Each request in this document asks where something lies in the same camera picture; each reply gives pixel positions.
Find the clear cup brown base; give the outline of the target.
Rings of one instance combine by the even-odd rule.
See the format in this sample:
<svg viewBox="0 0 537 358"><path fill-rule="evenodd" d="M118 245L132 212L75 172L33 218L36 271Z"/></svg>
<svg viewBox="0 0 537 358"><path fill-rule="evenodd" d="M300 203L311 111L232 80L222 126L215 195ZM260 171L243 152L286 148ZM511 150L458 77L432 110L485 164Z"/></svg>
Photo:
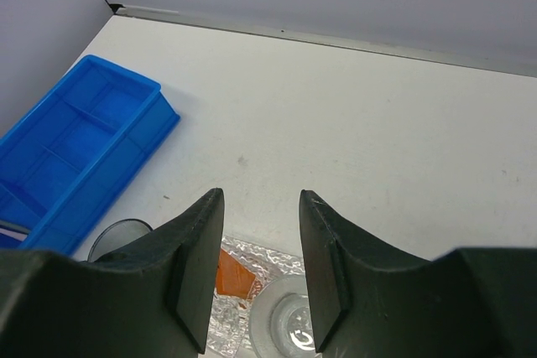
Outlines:
<svg viewBox="0 0 537 358"><path fill-rule="evenodd" d="M258 357L317 357L304 276L278 278L250 309L248 333Z"/></svg>

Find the orange toothpaste tube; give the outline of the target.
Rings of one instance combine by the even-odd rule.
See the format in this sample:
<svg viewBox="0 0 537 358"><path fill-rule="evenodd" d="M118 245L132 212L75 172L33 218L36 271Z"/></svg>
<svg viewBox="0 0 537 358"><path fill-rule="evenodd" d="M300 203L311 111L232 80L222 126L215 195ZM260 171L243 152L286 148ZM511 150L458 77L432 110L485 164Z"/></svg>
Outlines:
<svg viewBox="0 0 537 358"><path fill-rule="evenodd" d="M216 271L216 292L219 295L248 300L256 277L229 253L220 250Z"/></svg>

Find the clear textured oval tray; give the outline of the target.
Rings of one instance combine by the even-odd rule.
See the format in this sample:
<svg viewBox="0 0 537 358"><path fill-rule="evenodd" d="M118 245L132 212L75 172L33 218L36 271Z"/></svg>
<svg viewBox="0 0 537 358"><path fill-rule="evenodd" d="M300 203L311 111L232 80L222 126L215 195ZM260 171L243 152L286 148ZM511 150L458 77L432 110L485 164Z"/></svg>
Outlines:
<svg viewBox="0 0 537 358"><path fill-rule="evenodd" d="M254 299L272 281L304 273L300 257L224 236L206 347L222 357L251 350L248 321Z"/></svg>

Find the grey green toothbrush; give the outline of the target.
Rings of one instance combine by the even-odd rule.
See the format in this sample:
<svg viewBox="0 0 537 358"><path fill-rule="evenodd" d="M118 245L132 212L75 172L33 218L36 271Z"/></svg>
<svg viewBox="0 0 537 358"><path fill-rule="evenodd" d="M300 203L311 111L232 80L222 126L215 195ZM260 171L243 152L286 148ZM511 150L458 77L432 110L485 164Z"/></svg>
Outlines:
<svg viewBox="0 0 537 358"><path fill-rule="evenodd" d="M28 235L30 233L30 230L28 228L7 221L0 221L0 226L5 230L17 232L24 235Z"/></svg>

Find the dark tinted cup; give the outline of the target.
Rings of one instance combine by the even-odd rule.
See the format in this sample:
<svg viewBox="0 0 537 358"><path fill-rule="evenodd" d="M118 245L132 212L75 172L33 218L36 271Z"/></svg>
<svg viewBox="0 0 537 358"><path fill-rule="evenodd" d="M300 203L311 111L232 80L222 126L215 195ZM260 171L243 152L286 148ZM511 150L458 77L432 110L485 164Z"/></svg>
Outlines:
<svg viewBox="0 0 537 358"><path fill-rule="evenodd" d="M105 254L136 241L153 231L153 228L140 219L117 221L106 228L94 241L87 261L95 262Z"/></svg>

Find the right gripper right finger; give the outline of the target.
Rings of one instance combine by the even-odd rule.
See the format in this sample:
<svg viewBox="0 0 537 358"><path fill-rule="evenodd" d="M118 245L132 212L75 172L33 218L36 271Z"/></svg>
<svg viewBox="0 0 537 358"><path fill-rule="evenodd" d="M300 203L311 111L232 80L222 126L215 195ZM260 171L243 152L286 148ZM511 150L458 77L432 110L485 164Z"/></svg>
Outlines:
<svg viewBox="0 0 537 358"><path fill-rule="evenodd" d="M461 247L432 261L300 195L315 349L324 357L533 357L536 251Z"/></svg>

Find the blue plastic bin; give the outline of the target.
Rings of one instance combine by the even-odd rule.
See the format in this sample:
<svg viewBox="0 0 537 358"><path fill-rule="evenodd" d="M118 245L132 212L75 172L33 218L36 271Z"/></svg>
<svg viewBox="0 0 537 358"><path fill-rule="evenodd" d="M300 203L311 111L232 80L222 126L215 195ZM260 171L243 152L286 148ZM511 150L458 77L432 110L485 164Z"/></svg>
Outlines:
<svg viewBox="0 0 537 358"><path fill-rule="evenodd" d="M73 253L179 123L161 86L88 55L1 141L2 249Z"/></svg>

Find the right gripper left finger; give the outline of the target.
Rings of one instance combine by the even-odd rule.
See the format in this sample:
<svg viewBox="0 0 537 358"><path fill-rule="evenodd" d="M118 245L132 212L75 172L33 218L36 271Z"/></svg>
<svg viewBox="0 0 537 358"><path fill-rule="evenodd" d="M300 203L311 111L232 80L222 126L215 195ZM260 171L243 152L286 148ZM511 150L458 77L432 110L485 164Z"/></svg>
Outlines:
<svg viewBox="0 0 537 358"><path fill-rule="evenodd" d="M224 223L210 189L184 213L100 257L1 253L4 357L196 357L206 350Z"/></svg>

